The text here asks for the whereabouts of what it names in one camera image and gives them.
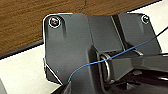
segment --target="cable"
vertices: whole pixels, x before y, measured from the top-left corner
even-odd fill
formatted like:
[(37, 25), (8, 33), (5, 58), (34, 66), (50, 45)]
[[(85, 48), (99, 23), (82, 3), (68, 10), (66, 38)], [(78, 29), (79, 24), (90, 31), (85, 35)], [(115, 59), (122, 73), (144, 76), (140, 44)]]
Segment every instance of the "cable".
[(130, 50), (133, 50), (133, 49), (135, 49), (135, 48), (137, 48), (137, 47), (140, 47), (140, 46), (142, 46), (142, 45), (144, 45), (144, 44), (146, 44), (146, 43), (149, 43), (149, 42), (151, 42), (152, 40), (154, 40), (155, 38), (157, 38), (159, 35), (161, 35), (163, 32), (165, 32), (167, 29), (168, 29), (168, 26), (167, 26), (165, 29), (163, 29), (159, 34), (157, 34), (155, 37), (153, 37), (152, 39), (150, 39), (150, 40), (148, 40), (148, 41), (145, 41), (145, 42), (143, 42), (143, 43), (141, 43), (141, 44), (139, 44), (139, 45), (136, 45), (136, 46), (134, 46), (134, 47), (131, 47), (131, 48), (129, 48), (129, 49), (127, 49), (127, 50), (125, 50), (125, 51), (123, 51), (123, 52), (121, 52), (121, 53), (119, 53), (119, 54), (116, 54), (116, 55), (114, 55), (114, 56), (112, 56), (112, 57), (110, 57), (110, 58), (108, 58), (108, 59), (101, 60), (101, 61), (96, 61), (96, 62), (92, 62), (92, 63), (89, 63), (89, 64), (82, 65), (81, 67), (77, 68), (75, 71), (73, 71), (73, 72), (71, 73), (71, 75), (70, 75), (70, 77), (69, 77), (69, 79), (68, 79), (68, 82), (71, 80), (72, 75), (73, 75), (76, 71), (78, 71), (79, 69), (81, 69), (81, 68), (83, 68), (83, 67), (86, 67), (86, 66), (89, 66), (89, 65), (92, 65), (92, 64), (97, 64), (97, 63), (101, 63), (101, 62), (104, 62), (104, 61), (111, 60), (111, 59), (113, 59), (113, 58), (115, 58), (115, 57), (117, 57), (117, 56), (120, 56), (120, 55), (122, 55), (122, 54), (124, 54), (124, 53), (126, 53), (126, 52), (128, 52), (128, 51), (130, 51)]
[(46, 64), (46, 67), (49, 69), (49, 71), (54, 75), (54, 77), (58, 80), (58, 82), (62, 84), (61, 80), (58, 78), (58, 76), (54, 73), (54, 71)]

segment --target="screw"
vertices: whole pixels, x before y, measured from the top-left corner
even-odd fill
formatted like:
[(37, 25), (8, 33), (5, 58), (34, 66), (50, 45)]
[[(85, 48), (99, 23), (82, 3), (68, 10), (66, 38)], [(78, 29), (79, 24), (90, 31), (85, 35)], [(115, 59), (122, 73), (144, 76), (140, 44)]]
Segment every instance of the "screw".
[(148, 22), (149, 22), (149, 16), (143, 15), (143, 16), (141, 17), (141, 20), (142, 20), (142, 22), (143, 22), (144, 24), (148, 24)]
[(49, 19), (49, 25), (52, 28), (57, 28), (60, 25), (60, 19), (58, 17), (52, 17)]

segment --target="black plastic part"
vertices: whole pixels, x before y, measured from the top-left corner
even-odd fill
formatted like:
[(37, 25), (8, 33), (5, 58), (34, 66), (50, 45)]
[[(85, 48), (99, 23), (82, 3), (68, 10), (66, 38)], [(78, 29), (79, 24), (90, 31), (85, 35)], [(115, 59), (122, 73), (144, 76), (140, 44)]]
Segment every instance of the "black plastic part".
[[(52, 28), (48, 25), (51, 17), (61, 19), (59, 27)], [(68, 78), (75, 69), (100, 60), (100, 55), (106, 53), (113, 56), (155, 36), (150, 22), (148, 24), (141, 22), (142, 14), (123, 13), (113, 17), (56, 14), (45, 18), (43, 33), (46, 63), (64, 85), (68, 84)], [(142, 52), (143, 55), (158, 55), (160, 46), (156, 39), (134, 50)], [(111, 94), (117, 90), (116, 82), (134, 68), (142, 68), (137, 65), (141, 59), (137, 59), (140, 60), (137, 62), (131, 59), (139, 56), (140, 54), (132, 50), (112, 60), (109, 68), (111, 81), (115, 81), (114, 83), (105, 83), (102, 77), (107, 72), (104, 71), (108, 68), (106, 66), (94, 64), (81, 68), (71, 78), (70, 94)], [(48, 70), (46, 75), (49, 81), (60, 84)]]

